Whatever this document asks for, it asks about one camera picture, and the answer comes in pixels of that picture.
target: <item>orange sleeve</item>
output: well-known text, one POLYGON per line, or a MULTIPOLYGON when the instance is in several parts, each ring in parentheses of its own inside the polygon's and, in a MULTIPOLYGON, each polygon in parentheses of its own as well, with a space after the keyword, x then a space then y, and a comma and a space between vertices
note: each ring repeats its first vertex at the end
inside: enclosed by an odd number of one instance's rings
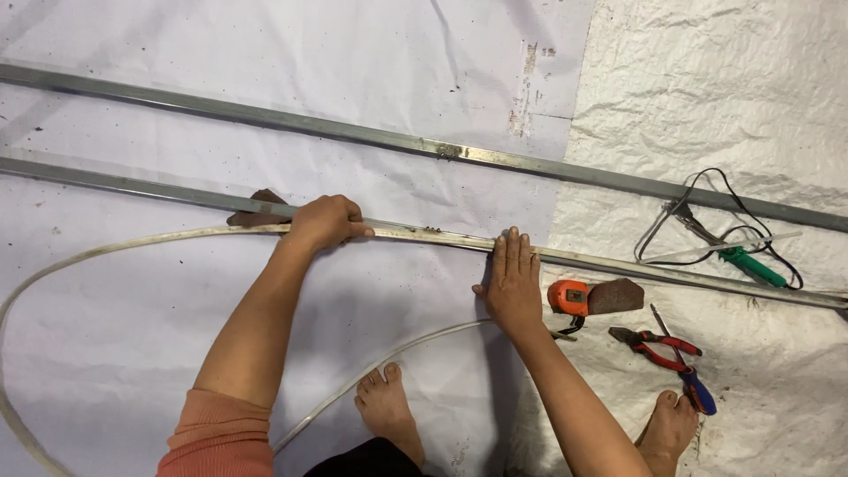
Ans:
POLYGON ((271 477, 271 410, 230 396, 190 390, 157 477, 271 477))

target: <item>green handle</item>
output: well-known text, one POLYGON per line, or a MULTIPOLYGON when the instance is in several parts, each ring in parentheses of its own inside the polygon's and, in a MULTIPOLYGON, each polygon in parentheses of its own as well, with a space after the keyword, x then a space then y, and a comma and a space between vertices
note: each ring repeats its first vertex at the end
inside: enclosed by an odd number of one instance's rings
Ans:
POLYGON ((748 252, 742 247, 719 250, 718 256, 723 258, 724 261, 734 264, 742 272, 750 272, 767 281, 772 286, 782 288, 786 285, 786 280, 783 277, 773 272, 771 268, 761 264, 754 257, 748 255, 748 252))

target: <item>white tarp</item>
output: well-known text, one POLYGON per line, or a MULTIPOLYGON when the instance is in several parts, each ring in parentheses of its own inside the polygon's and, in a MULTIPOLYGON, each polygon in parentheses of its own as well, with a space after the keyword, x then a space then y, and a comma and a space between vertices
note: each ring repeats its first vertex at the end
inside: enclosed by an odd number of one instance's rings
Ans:
MULTIPOLYGON (((2 61, 559 160, 591 2, 10 0, 2 61)), ((0 154, 293 204, 347 194, 367 216, 482 236, 549 233, 559 184, 314 137, 0 86, 0 154)), ((226 213, 0 177, 0 293, 91 247, 226 213)), ((99 257, 37 283, 3 336, 12 403, 78 475, 151 475, 269 237, 99 257)), ((388 349, 483 315, 484 255, 409 244, 321 257, 296 316, 274 441, 388 349)), ((491 326, 400 357, 427 471, 499 474, 520 381, 491 326)), ((299 475, 367 436, 352 396, 276 460, 299 475)), ((44 471, 0 426, 2 475, 44 471)))
MULTIPOLYGON (((848 3, 841 0, 599 0, 566 161, 671 182, 716 166, 741 195, 845 216, 847 70, 848 3)), ((712 184, 725 190, 715 173, 712 184)), ((633 259, 634 244, 661 211, 657 199, 588 187, 564 185, 559 197, 551 246, 623 260, 633 259)), ((727 212, 693 210, 714 233, 740 224, 727 212)), ((848 290, 848 236, 765 222, 775 233, 804 233, 775 249, 798 267, 805 289, 848 290)), ((671 220, 645 256, 701 246, 671 220)), ((746 279, 715 257, 688 269, 746 279)), ((545 282, 564 272, 548 268, 545 282)), ((842 318, 668 286, 646 287, 646 300, 672 334, 704 350, 689 363, 718 406, 678 475, 845 475, 842 318)), ((563 348, 635 438, 656 395, 681 384, 609 336, 615 325, 659 331, 647 310, 591 317, 580 341, 563 348)), ((516 475, 567 474, 539 407, 528 389, 510 467, 516 475)))

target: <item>pliers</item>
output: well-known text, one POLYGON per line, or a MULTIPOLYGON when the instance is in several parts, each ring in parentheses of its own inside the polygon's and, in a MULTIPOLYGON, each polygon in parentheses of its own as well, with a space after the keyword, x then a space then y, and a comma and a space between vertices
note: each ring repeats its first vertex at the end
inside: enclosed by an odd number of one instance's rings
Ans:
POLYGON ((672 348, 676 348, 690 355, 702 356, 704 354, 704 352, 701 351, 697 346, 687 341, 683 341, 680 338, 673 338, 671 336, 660 336, 657 334, 653 334, 650 331, 635 332, 627 328, 612 327, 610 328, 610 334, 616 340, 619 340, 622 343, 630 346, 630 349, 633 350, 634 353, 642 354, 644 355, 644 357, 648 358, 648 361, 653 362, 655 365, 671 369, 672 371, 677 371, 678 373, 687 373, 689 372, 689 369, 691 367, 686 366, 681 362, 672 361, 656 354, 645 343, 658 343, 660 345, 669 345, 672 348))

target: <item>tape measure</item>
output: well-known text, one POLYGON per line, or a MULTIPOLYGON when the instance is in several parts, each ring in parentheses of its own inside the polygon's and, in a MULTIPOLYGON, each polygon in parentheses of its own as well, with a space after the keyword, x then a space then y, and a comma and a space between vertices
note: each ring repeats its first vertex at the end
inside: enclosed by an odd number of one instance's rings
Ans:
POLYGON ((560 280, 548 287, 548 303, 556 313, 589 315, 589 286, 577 280, 560 280))

